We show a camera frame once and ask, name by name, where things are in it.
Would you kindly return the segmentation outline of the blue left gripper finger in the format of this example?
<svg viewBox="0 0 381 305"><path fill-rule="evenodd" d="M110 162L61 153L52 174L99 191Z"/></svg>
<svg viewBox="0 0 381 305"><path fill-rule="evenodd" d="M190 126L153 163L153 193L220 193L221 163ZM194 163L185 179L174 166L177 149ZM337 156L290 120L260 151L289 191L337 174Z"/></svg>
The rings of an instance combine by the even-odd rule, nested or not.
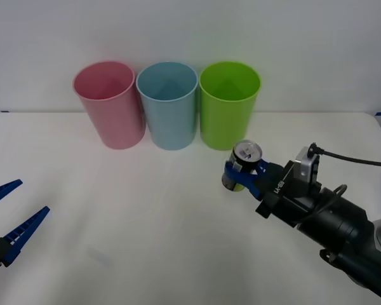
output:
<svg viewBox="0 0 381 305"><path fill-rule="evenodd" d="M0 237L0 266L8 267L13 263L49 211L49 207L42 208L7 235Z"/></svg>
<svg viewBox="0 0 381 305"><path fill-rule="evenodd" d="M20 179L11 181L7 184L0 186L0 200L2 200L5 196L10 194L10 192L14 191L17 187L21 186L23 182Z"/></svg>

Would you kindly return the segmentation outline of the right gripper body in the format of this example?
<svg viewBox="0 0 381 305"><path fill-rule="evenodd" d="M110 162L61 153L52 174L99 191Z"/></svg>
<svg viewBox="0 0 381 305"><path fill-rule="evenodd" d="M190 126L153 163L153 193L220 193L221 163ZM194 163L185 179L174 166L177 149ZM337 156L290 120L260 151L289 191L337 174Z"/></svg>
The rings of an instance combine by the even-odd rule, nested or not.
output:
<svg viewBox="0 0 381 305"><path fill-rule="evenodd" d="M284 223L295 227L302 223L313 211L321 184L317 181L319 162L309 170L309 181L294 177L298 167L293 161L283 166L283 171L275 179L259 178L255 185L261 192L262 199L256 213L264 218L276 216Z"/></svg>

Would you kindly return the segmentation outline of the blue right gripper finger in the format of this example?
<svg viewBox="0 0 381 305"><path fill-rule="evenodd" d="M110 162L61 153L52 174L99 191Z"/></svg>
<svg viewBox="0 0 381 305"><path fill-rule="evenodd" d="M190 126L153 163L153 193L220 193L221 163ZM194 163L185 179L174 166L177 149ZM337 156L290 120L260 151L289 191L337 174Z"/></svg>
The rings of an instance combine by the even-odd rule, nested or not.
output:
<svg viewBox="0 0 381 305"><path fill-rule="evenodd" d="M281 165L266 162L261 159L257 163L256 172L258 176L264 177L266 179L275 179L280 173L282 173L283 167Z"/></svg>
<svg viewBox="0 0 381 305"><path fill-rule="evenodd" d="M231 162L227 161L224 167L224 174L236 184L241 184L249 190L256 200L261 200L262 195L258 187L255 185L256 181L262 177L262 174L252 174L237 172L232 168Z"/></svg>

